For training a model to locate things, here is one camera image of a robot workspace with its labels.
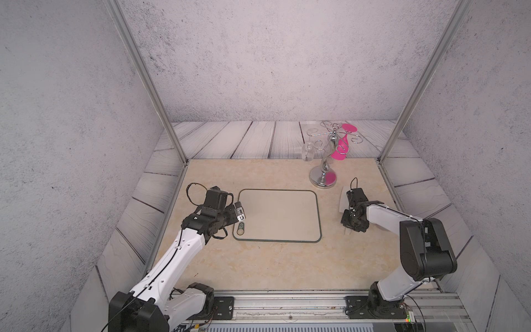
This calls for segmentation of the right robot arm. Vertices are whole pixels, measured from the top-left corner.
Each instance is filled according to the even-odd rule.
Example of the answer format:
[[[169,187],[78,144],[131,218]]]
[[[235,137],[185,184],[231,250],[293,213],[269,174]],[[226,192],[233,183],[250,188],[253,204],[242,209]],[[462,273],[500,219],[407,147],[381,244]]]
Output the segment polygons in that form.
[[[342,191],[341,224],[345,228],[366,232],[376,225],[399,236],[400,265],[372,286],[374,298],[398,302],[420,285],[456,272],[457,259],[442,221],[413,217],[381,201],[370,201],[361,188],[344,187]]]

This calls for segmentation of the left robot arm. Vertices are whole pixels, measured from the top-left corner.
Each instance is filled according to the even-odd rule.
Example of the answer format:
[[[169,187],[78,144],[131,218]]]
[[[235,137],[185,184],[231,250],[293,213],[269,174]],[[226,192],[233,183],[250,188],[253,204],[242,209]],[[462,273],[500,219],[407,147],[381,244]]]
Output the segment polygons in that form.
[[[187,321],[211,322],[217,310],[213,288],[195,282],[178,292],[175,285],[209,240],[220,238],[218,231],[245,218],[232,193],[208,189],[152,270],[128,293],[119,291],[111,299],[103,331],[176,331]]]

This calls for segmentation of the glass cutting board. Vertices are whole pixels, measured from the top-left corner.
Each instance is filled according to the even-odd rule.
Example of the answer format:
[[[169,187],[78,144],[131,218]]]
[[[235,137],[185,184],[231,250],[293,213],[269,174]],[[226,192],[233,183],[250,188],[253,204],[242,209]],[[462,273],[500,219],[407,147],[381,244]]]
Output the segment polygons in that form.
[[[239,201],[246,217],[233,228],[237,241],[317,243],[322,239],[314,191],[243,189]]]

